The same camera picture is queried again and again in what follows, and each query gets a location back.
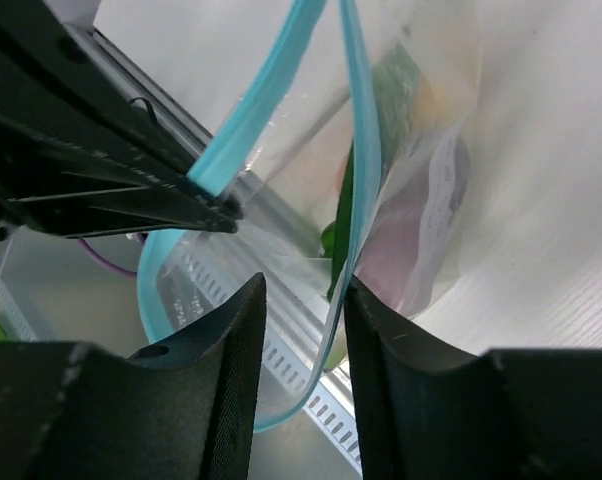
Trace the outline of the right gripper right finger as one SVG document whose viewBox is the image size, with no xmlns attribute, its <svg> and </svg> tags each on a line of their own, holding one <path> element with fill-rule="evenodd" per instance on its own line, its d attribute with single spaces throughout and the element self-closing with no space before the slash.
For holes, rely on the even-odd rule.
<svg viewBox="0 0 602 480">
<path fill-rule="evenodd" d="M 367 479 L 602 479 L 602 349 L 435 337 L 353 281 L 345 300 Z"/>
</svg>

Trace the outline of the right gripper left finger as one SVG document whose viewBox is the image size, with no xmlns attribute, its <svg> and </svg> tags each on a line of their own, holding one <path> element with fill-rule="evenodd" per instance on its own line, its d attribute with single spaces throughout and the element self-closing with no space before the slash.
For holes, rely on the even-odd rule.
<svg viewBox="0 0 602 480">
<path fill-rule="evenodd" d="M 0 343 L 0 479 L 244 479 L 266 281 L 124 358 L 86 342 Z"/>
</svg>

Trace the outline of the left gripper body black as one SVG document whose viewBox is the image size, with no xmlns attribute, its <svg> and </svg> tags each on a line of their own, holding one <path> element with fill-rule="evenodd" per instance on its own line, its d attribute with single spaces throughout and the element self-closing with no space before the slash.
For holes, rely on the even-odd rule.
<svg viewBox="0 0 602 480">
<path fill-rule="evenodd" d="M 0 112 L 133 180 L 197 199 L 187 152 L 135 109 L 42 1 L 0 1 Z"/>
</svg>

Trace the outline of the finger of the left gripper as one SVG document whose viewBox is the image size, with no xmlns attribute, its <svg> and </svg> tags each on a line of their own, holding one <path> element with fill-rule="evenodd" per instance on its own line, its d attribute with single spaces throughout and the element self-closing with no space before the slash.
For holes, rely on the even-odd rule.
<svg viewBox="0 0 602 480">
<path fill-rule="evenodd" d="M 162 229 L 234 233 L 243 212 L 179 175 L 161 179 L 105 152 L 0 115 L 0 217 L 63 238 Z"/>
</svg>

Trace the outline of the green chili pepper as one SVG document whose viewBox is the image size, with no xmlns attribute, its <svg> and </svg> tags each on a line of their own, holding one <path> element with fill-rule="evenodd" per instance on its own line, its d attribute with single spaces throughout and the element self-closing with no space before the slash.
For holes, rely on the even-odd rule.
<svg viewBox="0 0 602 480">
<path fill-rule="evenodd" d="M 348 258 L 350 225 L 353 197 L 354 147 L 345 164 L 343 182 L 338 199 L 336 218 L 321 234 L 323 256 L 331 260 L 331 281 L 327 290 L 327 299 L 332 300 L 336 284 Z"/>
</svg>

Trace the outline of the purple eggplant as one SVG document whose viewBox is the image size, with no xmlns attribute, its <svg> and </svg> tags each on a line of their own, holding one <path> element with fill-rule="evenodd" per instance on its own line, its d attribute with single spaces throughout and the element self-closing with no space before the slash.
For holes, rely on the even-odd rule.
<svg viewBox="0 0 602 480">
<path fill-rule="evenodd" d="M 447 140 L 415 177 L 387 196 L 378 209 L 356 276 L 385 305 L 406 318 L 431 303 L 468 174 L 465 142 Z"/>
</svg>

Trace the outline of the clear zip top bag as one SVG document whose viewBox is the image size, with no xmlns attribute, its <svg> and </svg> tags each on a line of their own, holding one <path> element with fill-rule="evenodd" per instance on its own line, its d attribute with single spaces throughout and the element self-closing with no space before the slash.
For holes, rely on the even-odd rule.
<svg viewBox="0 0 602 480">
<path fill-rule="evenodd" d="M 462 139 L 475 105 L 447 127 L 419 128 L 412 119 L 405 148 L 390 166 L 382 162 L 380 129 L 373 92 L 373 68 L 401 44 L 415 61 L 421 40 L 453 30 L 480 36 L 471 1 L 179 1 L 160 13 L 139 4 L 149 41 L 128 46 L 133 61 L 173 94 L 177 103 L 217 134 L 230 113 L 248 103 L 248 91 L 277 39 L 287 34 L 311 38 L 312 66 L 287 105 L 297 125 L 311 126 L 340 94 L 348 102 L 340 117 L 306 151 L 326 155 L 326 178 L 309 179 L 335 199 L 328 210 L 309 195 L 300 209 L 323 230 L 335 220 L 345 164 L 354 147 L 353 197 L 348 258 L 330 310 L 334 319 L 327 340 L 324 372 L 346 354 L 343 327 L 345 292 L 387 196 L 415 177 L 447 140 Z"/>
</svg>

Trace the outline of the yellow bell pepper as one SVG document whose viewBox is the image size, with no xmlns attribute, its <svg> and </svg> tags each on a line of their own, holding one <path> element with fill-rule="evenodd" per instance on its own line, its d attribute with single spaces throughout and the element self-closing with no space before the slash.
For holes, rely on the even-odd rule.
<svg viewBox="0 0 602 480">
<path fill-rule="evenodd" d="M 434 35 L 417 43 L 414 56 L 420 78 L 412 119 L 419 128 L 447 127 L 476 103 L 480 36 L 463 29 Z"/>
</svg>

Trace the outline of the green bell pepper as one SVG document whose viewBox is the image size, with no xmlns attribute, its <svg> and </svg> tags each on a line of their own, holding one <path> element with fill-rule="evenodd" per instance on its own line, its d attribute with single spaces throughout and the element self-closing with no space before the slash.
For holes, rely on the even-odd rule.
<svg viewBox="0 0 602 480">
<path fill-rule="evenodd" d="M 409 137 L 420 71 L 406 49 L 396 44 L 374 66 L 372 73 L 382 162 L 390 166 L 405 148 Z"/>
</svg>

